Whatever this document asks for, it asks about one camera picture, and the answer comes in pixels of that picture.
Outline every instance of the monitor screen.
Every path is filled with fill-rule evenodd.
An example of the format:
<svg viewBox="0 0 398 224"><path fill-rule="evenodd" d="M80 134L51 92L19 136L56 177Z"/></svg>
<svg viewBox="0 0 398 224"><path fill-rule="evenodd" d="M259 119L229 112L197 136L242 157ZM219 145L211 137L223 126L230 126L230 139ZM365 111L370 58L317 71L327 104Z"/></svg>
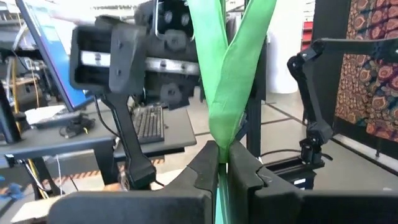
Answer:
<svg viewBox="0 0 398 224"><path fill-rule="evenodd" d="M69 111L78 110L93 100L69 82L69 54L74 23L54 18L55 9L43 1L16 1L44 62Z"/></svg>

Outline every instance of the floor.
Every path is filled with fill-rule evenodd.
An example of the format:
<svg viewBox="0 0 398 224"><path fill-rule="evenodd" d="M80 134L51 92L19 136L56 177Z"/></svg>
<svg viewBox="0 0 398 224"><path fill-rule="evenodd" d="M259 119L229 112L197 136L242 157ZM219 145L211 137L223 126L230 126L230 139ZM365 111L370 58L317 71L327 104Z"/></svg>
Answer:
<svg viewBox="0 0 398 224"><path fill-rule="evenodd" d="M197 136L197 145L185 148L185 153L165 156L163 164L156 165L158 173L183 169L212 137L207 125L208 113L205 104L196 98L187 108L193 130ZM302 117L302 104L298 94L268 94L267 104L262 106L261 151L278 149L299 149L299 141L305 135L305 128L299 120ZM315 189L322 190L398 190L398 178L363 159L355 153L329 141L323 152L334 158L326 161L326 166L316 170ZM271 154L262 158L263 162L275 161L293 155L289 152ZM100 189L103 186L100 176L75 180L80 190ZM63 184L66 192L75 191L73 184ZM33 199L32 190L25 190L25 198L17 201L0 218L0 223L10 223L23 203Z"/></svg>

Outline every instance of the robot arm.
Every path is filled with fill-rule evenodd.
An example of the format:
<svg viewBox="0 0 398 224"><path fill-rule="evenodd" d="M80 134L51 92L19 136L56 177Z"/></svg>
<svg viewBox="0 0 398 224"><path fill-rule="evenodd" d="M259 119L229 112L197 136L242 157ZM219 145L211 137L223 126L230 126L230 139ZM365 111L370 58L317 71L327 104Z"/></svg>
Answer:
<svg viewBox="0 0 398 224"><path fill-rule="evenodd" d="M322 162L321 146L332 138L333 130L322 118L313 77L311 74L304 73L303 68L307 62L315 61L319 56L328 52L369 55L383 62L398 62L398 39L361 41L318 39L309 48L289 59L287 67L298 84L307 112L307 137L300 141L300 147L302 148L301 158L309 164Z"/></svg>

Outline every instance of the green fabric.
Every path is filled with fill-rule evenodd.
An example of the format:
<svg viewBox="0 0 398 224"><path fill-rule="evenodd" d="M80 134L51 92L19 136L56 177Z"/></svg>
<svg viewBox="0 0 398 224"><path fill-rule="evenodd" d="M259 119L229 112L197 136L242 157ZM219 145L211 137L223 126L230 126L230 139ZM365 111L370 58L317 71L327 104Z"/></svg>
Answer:
<svg viewBox="0 0 398 224"><path fill-rule="evenodd" d="M228 162L276 0L250 0L228 46L220 0L188 0L199 66L209 108L210 133Z"/></svg>
<svg viewBox="0 0 398 224"><path fill-rule="evenodd" d="M230 224L229 215L229 197L228 197L228 180L226 175L226 164L220 164L218 167L218 188L220 192L221 217L224 224Z"/></svg>

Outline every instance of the patterned fabric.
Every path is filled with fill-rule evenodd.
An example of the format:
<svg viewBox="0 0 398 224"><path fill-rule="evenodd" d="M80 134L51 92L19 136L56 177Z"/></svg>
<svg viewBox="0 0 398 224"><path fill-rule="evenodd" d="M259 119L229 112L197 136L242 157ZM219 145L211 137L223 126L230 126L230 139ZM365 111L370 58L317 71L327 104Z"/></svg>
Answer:
<svg viewBox="0 0 398 224"><path fill-rule="evenodd" d="M398 37L398 0L351 0L347 39ZM398 142L398 64L343 57L335 115Z"/></svg>

